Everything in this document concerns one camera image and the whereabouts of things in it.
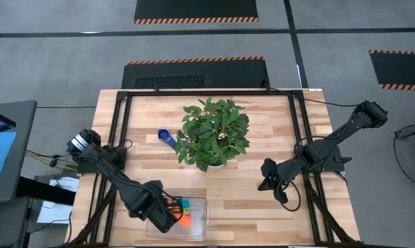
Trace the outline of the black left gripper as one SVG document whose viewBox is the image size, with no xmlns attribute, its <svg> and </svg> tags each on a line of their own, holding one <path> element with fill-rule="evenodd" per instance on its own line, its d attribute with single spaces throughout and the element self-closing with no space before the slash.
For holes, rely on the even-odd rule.
<svg viewBox="0 0 415 248">
<path fill-rule="evenodd" d="M 161 233 L 167 233 L 181 219 L 181 199 L 162 197 L 154 199 L 141 213 Z"/>
</svg>

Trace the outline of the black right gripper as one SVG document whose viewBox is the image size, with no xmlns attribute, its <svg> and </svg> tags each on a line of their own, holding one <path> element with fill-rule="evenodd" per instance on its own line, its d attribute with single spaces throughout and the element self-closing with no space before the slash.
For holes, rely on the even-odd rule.
<svg viewBox="0 0 415 248">
<path fill-rule="evenodd" d="M 273 190 L 275 199 L 280 204 L 285 204 L 288 202 L 287 194 L 279 187 L 284 184 L 292 184 L 295 190 L 298 191 L 298 187 L 293 180 L 300 172 L 301 165 L 298 158 L 292 158 L 279 164 L 276 164 L 271 158 L 266 158 L 261 166 L 264 180 L 257 187 L 257 190 L 260 192 Z"/>
</svg>

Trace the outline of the orange measuring cup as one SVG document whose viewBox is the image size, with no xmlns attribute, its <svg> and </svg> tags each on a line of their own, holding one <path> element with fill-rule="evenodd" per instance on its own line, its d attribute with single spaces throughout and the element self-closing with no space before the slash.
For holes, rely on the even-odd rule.
<svg viewBox="0 0 415 248">
<path fill-rule="evenodd" d="M 167 206 L 170 212 L 173 214 L 173 216 L 178 220 L 178 224 L 189 229 L 192 226 L 191 210 L 190 210 L 189 215 L 183 213 L 183 210 L 184 210 L 183 204 L 182 204 L 183 199 L 188 199 L 188 198 L 181 198 L 181 197 L 168 198 Z"/>
</svg>

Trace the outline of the clear plastic basket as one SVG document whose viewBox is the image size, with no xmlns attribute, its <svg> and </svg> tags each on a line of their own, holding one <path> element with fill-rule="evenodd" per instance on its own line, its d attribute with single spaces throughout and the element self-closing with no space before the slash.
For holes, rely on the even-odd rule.
<svg viewBox="0 0 415 248">
<path fill-rule="evenodd" d="M 167 233 L 161 233 L 149 220 L 145 224 L 145 235 L 148 238 L 202 241 L 205 239 L 208 226 L 208 204 L 205 198 L 182 197 L 190 200 L 192 226 L 187 229 L 176 223 Z"/>
</svg>

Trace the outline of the dark blue measuring cup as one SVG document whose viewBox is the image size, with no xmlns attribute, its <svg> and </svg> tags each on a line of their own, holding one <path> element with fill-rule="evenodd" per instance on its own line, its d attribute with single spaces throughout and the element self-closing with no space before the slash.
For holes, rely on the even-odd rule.
<svg viewBox="0 0 415 248">
<path fill-rule="evenodd" d="M 159 129 L 158 138 L 162 140 L 164 143 L 168 144 L 173 150 L 176 149 L 176 141 L 167 130 Z"/>
</svg>

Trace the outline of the green plant in white pot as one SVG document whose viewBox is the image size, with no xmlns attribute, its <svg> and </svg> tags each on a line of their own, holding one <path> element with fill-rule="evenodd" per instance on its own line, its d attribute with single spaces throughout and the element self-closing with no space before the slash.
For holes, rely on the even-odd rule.
<svg viewBox="0 0 415 248">
<path fill-rule="evenodd" d="M 201 106 L 183 110 L 183 126 L 176 133 L 178 162 L 195 165 L 202 172 L 226 166 L 237 156 L 246 155 L 250 119 L 244 107 L 233 100 L 199 100 Z"/>
</svg>

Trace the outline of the white paper sheets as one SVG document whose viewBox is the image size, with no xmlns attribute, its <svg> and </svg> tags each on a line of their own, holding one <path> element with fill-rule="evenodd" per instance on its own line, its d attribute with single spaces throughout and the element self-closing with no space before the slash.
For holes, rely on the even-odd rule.
<svg viewBox="0 0 415 248">
<path fill-rule="evenodd" d="M 71 192 L 76 192 L 79 184 L 78 178 L 62 177 L 60 179 L 50 179 L 49 185 L 60 187 Z M 72 206 L 53 203 L 50 201 L 43 201 L 41 203 L 41 210 L 39 212 L 37 223 L 56 223 L 68 224 L 69 215 L 72 211 Z"/>
</svg>

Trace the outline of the black mat with striped edge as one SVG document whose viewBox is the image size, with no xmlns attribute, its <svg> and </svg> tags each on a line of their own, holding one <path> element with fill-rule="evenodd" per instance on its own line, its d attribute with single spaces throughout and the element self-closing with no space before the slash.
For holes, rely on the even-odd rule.
<svg viewBox="0 0 415 248">
<path fill-rule="evenodd" d="M 253 23 L 256 0 L 137 0 L 134 25 Z"/>
<path fill-rule="evenodd" d="M 267 88 L 265 59 L 239 56 L 203 59 L 130 61 L 123 89 Z"/>
<path fill-rule="evenodd" d="M 415 52 L 370 50 L 369 56 L 381 89 L 415 91 Z"/>
</svg>

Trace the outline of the black aluminium table frame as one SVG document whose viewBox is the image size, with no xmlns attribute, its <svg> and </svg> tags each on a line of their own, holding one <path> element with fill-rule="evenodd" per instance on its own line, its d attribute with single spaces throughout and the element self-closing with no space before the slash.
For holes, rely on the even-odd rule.
<svg viewBox="0 0 415 248">
<path fill-rule="evenodd" d="M 202 172 L 180 164 L 176 153 L 157 136 L 182 127 L 183 108 L 199 100 L 232 99 L 250 118 L 250 147 L 223 169 Z M 271 192 L 260 192 L 261 165 L 266 158 L 292 157 L 293 145 L 306 134 L 332 130 L 320 90 L 269 94 L 263 89 L 101 90 L 92 129 L 104 143 L 126 141 L 125 172 L 134 180 L 160 180 L 167 193 L 199 196 L 208 203 L 208 228 L 202 247 L 310 246 L 332 235 L 321 214 L 311 217 L 303 178 L 288 189 L 298 211 L 281 207 Z"/>
</svg>

